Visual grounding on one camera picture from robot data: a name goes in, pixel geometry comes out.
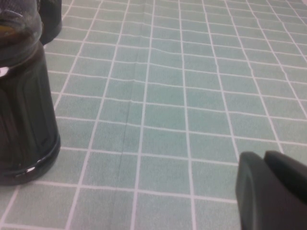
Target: table surface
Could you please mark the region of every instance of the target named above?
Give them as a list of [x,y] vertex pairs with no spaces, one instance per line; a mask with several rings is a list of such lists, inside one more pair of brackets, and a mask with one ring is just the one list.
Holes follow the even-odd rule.
[[0,228],[237,230],[242,151],[307,163],[301,0],[63,0],[45,47],[62,148]]

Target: black object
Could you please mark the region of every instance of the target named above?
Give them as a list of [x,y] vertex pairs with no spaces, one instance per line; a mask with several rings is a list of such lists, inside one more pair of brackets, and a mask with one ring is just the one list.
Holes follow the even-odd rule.
[[307,167],[290,157],[243,152],[236,197],[243,230],[307,229]]
[[0,0],[0,184],[44,174],[60,137],[53,109],[41,20],[32,0]]
[[43,45],[51,42],[62,29],[62,0],[37,0],[37,10],[42,19]]

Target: dark liquid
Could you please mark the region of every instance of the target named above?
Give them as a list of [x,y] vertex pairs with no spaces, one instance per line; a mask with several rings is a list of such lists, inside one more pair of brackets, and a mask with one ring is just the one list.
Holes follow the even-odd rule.
[[[7,44],[14,51],[33,42],[27,30],[17,33],[6,25],[0,25],[1,36],[0,42],[11,39]],[[59,132],[41,43],[16,57],[1,47],[1,58],[9,58],[0,60],[0,184],[21,184],[52,166],[59,153]]]

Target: dark container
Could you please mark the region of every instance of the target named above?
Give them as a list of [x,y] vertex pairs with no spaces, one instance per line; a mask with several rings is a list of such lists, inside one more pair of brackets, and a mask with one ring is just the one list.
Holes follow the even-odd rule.
[[62,0],[37,0],[37,10],[42,19],[43,45],[51,42],[62,29]]
[[36,0],[0,0],[0,184],[23,184],[55,162],[60,137]]

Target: square tile pattern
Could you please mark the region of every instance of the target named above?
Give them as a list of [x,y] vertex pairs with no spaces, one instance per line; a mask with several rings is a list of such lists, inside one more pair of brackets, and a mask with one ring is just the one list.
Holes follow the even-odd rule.
[[45,47],[62,149],[0,188],[0,228],[239,229],[241,152],[279,141],[307,164],[307,6],[248,2],[63,0]]

